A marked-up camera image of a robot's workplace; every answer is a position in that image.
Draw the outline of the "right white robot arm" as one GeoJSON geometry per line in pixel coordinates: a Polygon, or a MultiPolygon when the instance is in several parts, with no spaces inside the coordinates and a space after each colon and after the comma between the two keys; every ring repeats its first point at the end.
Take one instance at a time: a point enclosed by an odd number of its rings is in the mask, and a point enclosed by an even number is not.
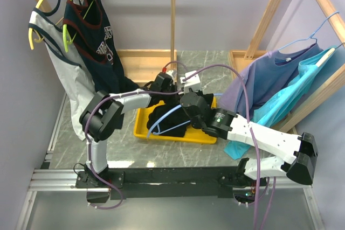
{"type": "Polygon", "coordinates": [[[243,158],[238,165],[236,180],[250,185],[257,177],[284,177],[302,185],[312,185],[318,149],[312,134],[302,135],[280,131],[247,122],[234,112],[211,108],[206,99],[195,92],[184,94],[180,105],[193,128],[227,141],[242,142],[269,152],[263,159],[243,158]]]}

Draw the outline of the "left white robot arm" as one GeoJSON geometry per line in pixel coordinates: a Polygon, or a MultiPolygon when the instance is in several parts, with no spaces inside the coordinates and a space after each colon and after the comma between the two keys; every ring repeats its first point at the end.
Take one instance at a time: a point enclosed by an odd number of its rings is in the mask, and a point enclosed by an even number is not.
{"type": "Polygon", "coordinates": [[[142,88],[125,93],[98,91],[82,112],[82,125],[87,144],[87,160],[84,165],[88,181],[96,188],[106,185],[108,177],[107,139],[120,129],[124,114],[139,108],[148,108],[160,101],[178,97],[175,83],[177,71],[160,72],[155,80],[142,88]]]}

